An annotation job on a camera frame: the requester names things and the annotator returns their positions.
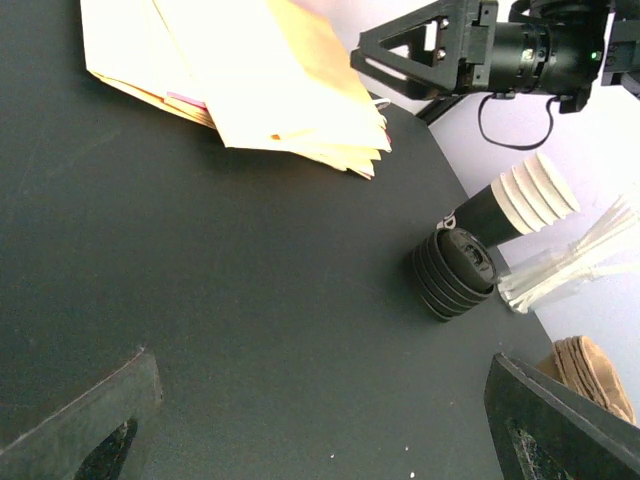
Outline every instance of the black table surface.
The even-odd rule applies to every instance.
[[[424,123],[386,110],[394,152],[368,182],[225,149],[103,85],[78,0],[3,2],[0,48],[5,435],[147,346],[146,479],[501,478],[491,357],[550,343],[495,297],[439,324],[405,283],[402,257],[465,199]]]

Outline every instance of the black cable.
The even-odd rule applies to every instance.
[[[551,104],[553,102],[559,102],[560,101],[559,97],[550,98],[549,101],[547,102],[545,109],[547,111],[547,115],[549,115],[549,131],[544,136],[544,138],[539,142],[532,143],[531,145],[509,145],[507,143],[500,143],[500,142],[496,142],[495,140],[491,140],[484,133],[484,128],[482,128],[482,111],[484,110],[484,106],[487,104],[487,102],[492,98],[496,98],[496,97],[497,95],[495,93],[492,93],[491,95],[487,95],[482,99],[482,102],[480,102],[480,106],[478,107],[478,127],[480,127],[480,133],[482,134],[482,138],[484,138],[487,142],[492,143],[494,145],[498,145],[500,147],[510,148],[512,150],[518,150],[520,152],[526,152],[527,150],[534,150],[542,146],[544,142],[546,142],[547,139],[551,136],[551,132],[553,132],[553,125],[554,125],[553,115],[551,114]]]

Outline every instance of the paper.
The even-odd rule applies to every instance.
[[[297,153],[371,178],[390,151],[328,21],[285,0],[81,0],[87,69],[217,128],[228,147]]]

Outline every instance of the stack of paper cups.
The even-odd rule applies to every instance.
[[[539,152],[496,178],[491,190],[521,235],[539,232],[580,210],[567,182],[549,158]]]
[[[456,208],[438,228],[461,228],[488,248],[539,232],[579,210],[567,182],[536,153]]]

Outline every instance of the bundle of straws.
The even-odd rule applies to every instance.
[[[564,251],[544,252],[498,280],[502,299],[514,312],[527,313],[560,287],[608,275],[640,272],[640,263],[598,264],[637,243],[640,189],[621,195],[591,229]]]

